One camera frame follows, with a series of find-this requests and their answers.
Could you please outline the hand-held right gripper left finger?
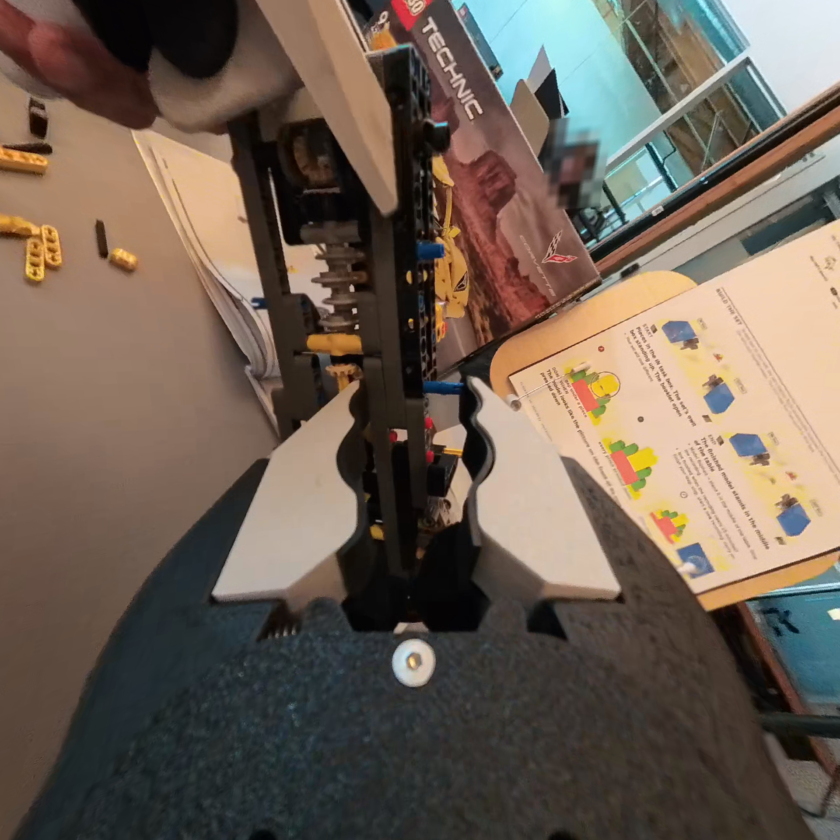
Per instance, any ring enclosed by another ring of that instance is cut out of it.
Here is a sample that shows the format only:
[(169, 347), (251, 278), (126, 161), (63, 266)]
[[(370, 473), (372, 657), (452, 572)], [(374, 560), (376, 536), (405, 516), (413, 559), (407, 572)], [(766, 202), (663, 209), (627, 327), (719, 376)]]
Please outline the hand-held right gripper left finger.
[(368, 585), (363, 475), (366, 396), (359, 381), (275, 449), (217, 578), (217, 602), (282, 601), (292, 612)]

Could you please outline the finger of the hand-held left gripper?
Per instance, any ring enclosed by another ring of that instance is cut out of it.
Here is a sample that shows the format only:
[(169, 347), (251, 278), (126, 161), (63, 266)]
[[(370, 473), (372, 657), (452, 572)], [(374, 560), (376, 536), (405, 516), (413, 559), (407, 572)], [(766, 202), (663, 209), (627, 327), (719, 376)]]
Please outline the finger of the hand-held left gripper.
[(347, 3), (258, 1), (260, 12), (382, 216), (398, 208), (392, 111)]

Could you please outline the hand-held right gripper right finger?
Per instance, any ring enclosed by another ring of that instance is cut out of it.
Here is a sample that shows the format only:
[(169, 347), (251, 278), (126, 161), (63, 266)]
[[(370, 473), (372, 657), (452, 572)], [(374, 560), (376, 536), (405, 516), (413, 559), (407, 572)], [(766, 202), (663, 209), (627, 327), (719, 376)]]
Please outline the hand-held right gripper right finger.
[(477, 377), (461, 394), (469, 578), (488, 606), (615, 602), (623, 592), (569, 467)]

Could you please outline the black yellow lego car chassis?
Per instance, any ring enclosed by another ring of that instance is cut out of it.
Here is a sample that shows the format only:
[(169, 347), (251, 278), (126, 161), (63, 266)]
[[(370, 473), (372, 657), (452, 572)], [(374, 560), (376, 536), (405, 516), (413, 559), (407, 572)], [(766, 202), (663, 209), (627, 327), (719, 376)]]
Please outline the black yellow lego car chassis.
[(390, 574), (418, 565), (430, 501), (431, 423), (425, 386), (436, 379), (433, 156), (448, 149), (432, 119), (431, 83), (409, 45), (366, 56), (385, 96), (385, 152), (397, 208), (384, 216), (324, 116), (252, 112), (230, 125), (259, 278), (280, 367), (272, 400), (280, 440), (325, 414), (319, 354), (361, 368), (362, 475), (374, 490)]

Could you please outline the lego car set box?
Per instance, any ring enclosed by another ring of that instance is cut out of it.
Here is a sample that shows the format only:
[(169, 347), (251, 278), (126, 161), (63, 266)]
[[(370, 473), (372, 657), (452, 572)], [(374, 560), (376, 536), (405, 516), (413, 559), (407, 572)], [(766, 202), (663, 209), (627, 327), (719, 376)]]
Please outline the lego car set box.
[(433, 119), (451, 141), (433, 163), (439, 314), (437, 367), (488, 345), (601, 284), (571, 219), (451, 2), (380, 2), (375, 49), (414, 46), (428, 70)]

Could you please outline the loose yellow black lego pieces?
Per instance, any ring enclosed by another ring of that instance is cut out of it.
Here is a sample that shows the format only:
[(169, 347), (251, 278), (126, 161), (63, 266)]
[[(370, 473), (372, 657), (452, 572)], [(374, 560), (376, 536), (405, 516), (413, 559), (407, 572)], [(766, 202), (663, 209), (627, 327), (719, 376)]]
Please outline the loose yellow black lego pieces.
[[(2, 143), (1, 172), (34, 178), (46, 176), (54, 150), (47, 141), (49, 116), (46, 104), (36, 98), (27, 101), (27, 121), (30, 140), (23, 143)], [(42, 283), (50, 271), (64, 265), (64, 250), (59, 230), (51, 224), (27, 220), (13, 213), (1, 214), (1, 233), (4, 237), (24, 241), (24, 278), (29, 284)], [(112, 247), (107, 227), (102, 219), (93, 225), (98, 257), (117, 270), (132, 274), (139, 268), (139, 258), (126, 248)]]

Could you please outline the person's left hand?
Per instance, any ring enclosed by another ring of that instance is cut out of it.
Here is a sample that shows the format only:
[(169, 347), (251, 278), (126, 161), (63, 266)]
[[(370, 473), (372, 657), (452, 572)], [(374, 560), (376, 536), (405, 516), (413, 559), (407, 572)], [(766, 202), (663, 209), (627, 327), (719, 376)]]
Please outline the person's left hand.
[(77, 28), (37, 20), (1, 2), (1, 50), (61, 98), (112, 123), (144, 130), (160, 114), (147, 77)]

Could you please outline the open instruction booklet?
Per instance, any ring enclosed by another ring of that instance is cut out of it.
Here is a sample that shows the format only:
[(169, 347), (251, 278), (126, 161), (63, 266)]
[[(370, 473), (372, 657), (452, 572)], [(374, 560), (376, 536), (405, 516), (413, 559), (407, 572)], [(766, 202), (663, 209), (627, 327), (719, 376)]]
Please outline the open instruction booklet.
[(153, 131), (138, 152), (206, 295), (245, 357), (245, 375), (278, 433), (280, 368), (239, 181), (230, 163)]

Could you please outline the wooden document stand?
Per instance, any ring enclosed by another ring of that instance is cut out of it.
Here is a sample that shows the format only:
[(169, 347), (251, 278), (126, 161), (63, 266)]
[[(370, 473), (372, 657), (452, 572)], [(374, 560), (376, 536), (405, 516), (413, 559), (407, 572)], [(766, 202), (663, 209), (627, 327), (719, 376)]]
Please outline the wooden document stand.
[[(518, 371), (696, 287), (692, 279), (677, 272), (650, 271), (556, 311), (500, 346), (490, 363), (490, 387), (509, 402), (516, 397), (510, 377)], [(837, 551), (826, 553), (723, 585), (697, 598), (711, 612), (806, 583), (835, 568), (837, 562)]]

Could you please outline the printed instruction sheet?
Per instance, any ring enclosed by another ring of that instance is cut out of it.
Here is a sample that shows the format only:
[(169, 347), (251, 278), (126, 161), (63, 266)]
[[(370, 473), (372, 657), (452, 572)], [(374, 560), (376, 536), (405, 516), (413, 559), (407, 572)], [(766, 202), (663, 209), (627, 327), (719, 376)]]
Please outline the printed instruction sheet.
[(701, 594), (839, 543), (838, 223), (521, 368), (521, 407)]

